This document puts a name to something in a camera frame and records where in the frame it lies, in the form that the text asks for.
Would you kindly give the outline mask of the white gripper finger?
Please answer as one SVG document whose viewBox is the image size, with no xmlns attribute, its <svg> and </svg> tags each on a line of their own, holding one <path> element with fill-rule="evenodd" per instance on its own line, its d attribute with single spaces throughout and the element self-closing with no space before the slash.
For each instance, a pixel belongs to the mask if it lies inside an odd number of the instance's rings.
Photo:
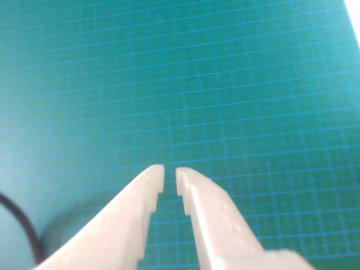
<svg viewBox="0 0 360 270">
<path fill-rule="evenodd" d="M 191 168 L 177 168 L 175 174 L 177 194 L 191 217 L 200 269 L 229 269 L 232 260 L 264 252 L 221 186 Z"/>
<path fill-rule="evenodd" d="M 148 167 L 37 269 L 136 269 L 163 189 L 164 166 Z"/>
</svg>

